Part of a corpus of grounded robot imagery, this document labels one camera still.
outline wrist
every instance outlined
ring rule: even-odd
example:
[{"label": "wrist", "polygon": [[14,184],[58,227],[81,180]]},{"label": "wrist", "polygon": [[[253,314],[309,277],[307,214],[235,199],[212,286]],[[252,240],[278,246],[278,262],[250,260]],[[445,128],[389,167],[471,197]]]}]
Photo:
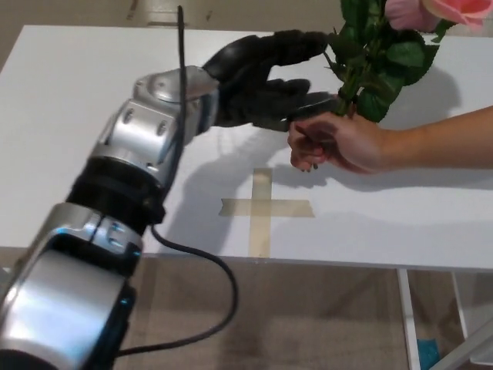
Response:
[{"label": "wrist", "polygon": [[419,129],[387,130],[382,150],[384,167],[388,171],[419,167],[423,142]]}]

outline table surface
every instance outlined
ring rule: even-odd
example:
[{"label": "table surface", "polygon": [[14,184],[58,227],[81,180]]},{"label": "table surface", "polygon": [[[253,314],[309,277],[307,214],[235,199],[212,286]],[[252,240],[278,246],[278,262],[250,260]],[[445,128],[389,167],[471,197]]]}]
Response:
[{"label": "table surface", "polygon": [[[186,64],[202,65],[248,32],[186,31]],[[491,105],[493,39],[449,37],[430,72],[405,88],[382,126],[403,129]],[[178,66],[172,29],[26,26],[0,74],[0,245],[29,245],[63,201],[106,120],[140,76]],[[323,57],[275,68],[313,90],[340,83]],[[361,177],[289,164],[286,134],[213,128],[186,148],[159,230],[225,257],[249,257],[249,217],[222,199],[252,196],[273,171],[272,198],[308,200],[312,218],[273,217],[270,258],[430,269],[493,268],[493,172],[412,170]],[[146,253],[168,253],[148,234]]]}]

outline blue object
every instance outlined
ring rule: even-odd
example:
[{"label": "blue object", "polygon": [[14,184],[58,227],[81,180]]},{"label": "blue object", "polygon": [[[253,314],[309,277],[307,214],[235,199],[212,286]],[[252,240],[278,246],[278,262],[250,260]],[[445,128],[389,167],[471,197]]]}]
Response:
[{"label": "blue object", "polygon": [[419,365],[421,370],[430,370],[440,361],[438,344],[435,339],[418,339]]}]

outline robotic arm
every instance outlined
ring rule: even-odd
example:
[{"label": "robotic arm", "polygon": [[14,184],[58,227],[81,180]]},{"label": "robotic arm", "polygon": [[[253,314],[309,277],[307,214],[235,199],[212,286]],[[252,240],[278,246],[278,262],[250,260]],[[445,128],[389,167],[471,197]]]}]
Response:
[{"label": "robotic arm", "polygon": [[307,81],[267,81],[273,66],[326,47],[319,32],[252,36],[203,68],[184,68],[182,56],[180,69],[139,79],[12,272],[0,305],[0,367],[106,370],[132,354],[119,353],[136,302],[128,280],[144,232],[163,222],[183,147],[213,125],[287,131],[296,116],[333,109],[332,96],[309,94]]}]

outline human hand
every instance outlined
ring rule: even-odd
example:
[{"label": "human hand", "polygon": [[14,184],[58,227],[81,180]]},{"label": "human hand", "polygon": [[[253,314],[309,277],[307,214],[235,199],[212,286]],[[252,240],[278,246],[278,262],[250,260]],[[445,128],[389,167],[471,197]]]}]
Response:
[{"label": "human hand", "polygon": [[323,113],[291,124],[291,164],[302,171],[329,162],[354,173],[384,172],[390,169],[386,159],[390,136],[391,131],[356,113],[346,117]]}]

